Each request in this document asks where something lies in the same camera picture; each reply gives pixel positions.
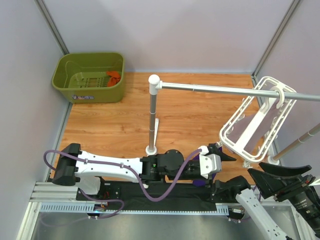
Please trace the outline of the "purple cloth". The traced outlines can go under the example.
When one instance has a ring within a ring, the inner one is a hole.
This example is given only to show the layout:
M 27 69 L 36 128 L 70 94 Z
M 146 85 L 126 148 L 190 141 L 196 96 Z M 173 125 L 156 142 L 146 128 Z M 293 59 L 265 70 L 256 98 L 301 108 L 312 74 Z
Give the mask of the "purple cloth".
M 196 161 L 197 163 L 200 164 L 199 154 L 198 154 L 196 157 L 194 157 L 192 160 L 193 160 L 193 161 Z M 204 177 L 201 176 L 201 178 L 193 180 L 193 181 L 192 181 L 192 184 L 195 185 L 195 186 L 197 186 L 197 187 L 204 186 L 204 185 L 206 184 L 206 181 L 207 181 L 207 180 L 213 180 L 213 179 L 215 178 L 216 174 L 217 174 L 217 173 L 212 174 L 212 175 L 209 177 L 209 179 L 205 179 Z

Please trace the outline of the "white clip sock hanger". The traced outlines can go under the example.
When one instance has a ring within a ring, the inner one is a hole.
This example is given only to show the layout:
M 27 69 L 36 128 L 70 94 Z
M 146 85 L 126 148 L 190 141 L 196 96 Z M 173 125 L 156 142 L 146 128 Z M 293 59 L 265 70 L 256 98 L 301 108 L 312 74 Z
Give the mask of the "white clip sock hanger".
M 271 77 L 264 76 L 253 88 L 254 90 L 275 91 L 280 98 L 265 97 L 258 111 L 245 115 L 254 96 L 247 96 L 236 112 L 219 131 L 219 145 L 243 159 L 243 167 L 262 162 L 282 125 L 296 104 L 296 101 L 285 97 L 285 93 L 296 91 Z

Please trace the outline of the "orange sock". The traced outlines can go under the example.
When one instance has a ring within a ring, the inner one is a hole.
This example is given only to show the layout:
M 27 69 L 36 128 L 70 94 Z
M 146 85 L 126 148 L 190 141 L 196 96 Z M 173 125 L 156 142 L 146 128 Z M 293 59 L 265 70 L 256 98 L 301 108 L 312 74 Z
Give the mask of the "orange sock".
M 108 80 L 108 83 L 107 83 L 107 87 L 108 88 L 117 85 L 120 82 L 121 78 L 122 78 L 120 73 L 117 72 L 117 71 L 107 71 L 106 74 L 109 77 L 109 80 Z

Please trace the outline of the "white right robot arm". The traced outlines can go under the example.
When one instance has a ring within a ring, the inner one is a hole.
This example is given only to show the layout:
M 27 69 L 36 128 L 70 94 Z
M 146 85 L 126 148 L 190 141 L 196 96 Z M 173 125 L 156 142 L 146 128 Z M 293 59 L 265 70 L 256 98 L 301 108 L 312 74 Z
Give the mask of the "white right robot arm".
M 250 168 L 248 173 L 264 199 L 273 197 L 277 202 L 288 200 L 295 210 L 320 236 L 320 197 L 314 188 L 316 177 L 307 172 L 310 165 L 285 167 L 266 162 L 259 163 L 260 170 Z M 266 240 L 288 240 L 290 237 L 270 217 L 254 194 L 248 181 L 236 176 L 226 182 L 211 183 L 212 201 L 239 203 L 249 214 Z

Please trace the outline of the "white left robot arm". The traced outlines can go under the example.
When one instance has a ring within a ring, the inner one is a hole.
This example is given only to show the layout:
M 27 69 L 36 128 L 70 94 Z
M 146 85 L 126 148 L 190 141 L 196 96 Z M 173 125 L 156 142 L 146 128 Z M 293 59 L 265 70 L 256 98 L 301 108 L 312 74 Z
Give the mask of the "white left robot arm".
M 126 180 L 144 189 L 169 179 L 167 196 L 178 181 L 212 180 L 222 170 L 222 162 L 236 161 L 214 143 L 199 147 L 187 158 L 176 149 L 136 158 L 102 156 L 82 150 L 79 143 L 69 144 L 58 154 L 52 182 L 76 186 L 91 196 L 100 193 L 104 177 Z

